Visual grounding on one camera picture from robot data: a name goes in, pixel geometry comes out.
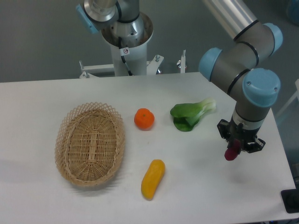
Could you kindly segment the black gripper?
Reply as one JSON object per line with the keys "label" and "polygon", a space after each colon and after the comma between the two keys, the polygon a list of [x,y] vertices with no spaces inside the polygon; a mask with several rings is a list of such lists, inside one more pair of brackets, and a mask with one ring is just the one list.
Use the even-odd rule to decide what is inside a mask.
{"label": "black gripper", "polygon": [[257,137],[257,133],[262,126],[264,120],[248,121],[238,115],[236,111],[233,112],[230,121],[221,119],[217,125],[220,136],[228,143],[227,150],[234,147],[237,156],[242,152],[254,153],[259,152],[265,146],[265,141]]}

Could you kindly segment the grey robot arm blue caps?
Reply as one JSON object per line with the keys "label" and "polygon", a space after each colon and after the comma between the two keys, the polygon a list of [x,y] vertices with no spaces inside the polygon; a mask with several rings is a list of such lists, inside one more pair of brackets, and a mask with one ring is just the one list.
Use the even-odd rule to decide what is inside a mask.
{"label": "grey robot arm blue caps", "polygon": [[[235,42],[229,51],[209,49],[199,63],[199,72],[236,101],[231,120],[217,125],[231,161],[241,151],[254,153],[265,145],[257,132],[277,100],[280,80],[258,64],[279,49],[283,35],[277,26],[261,24],[241,0],[206,0],[205,5]],[[101,33],[109,43],[116,76],[156,74],[162,58],[147,62],[153,27],[139,1],[85,0],[76,11],[91,33]]]}

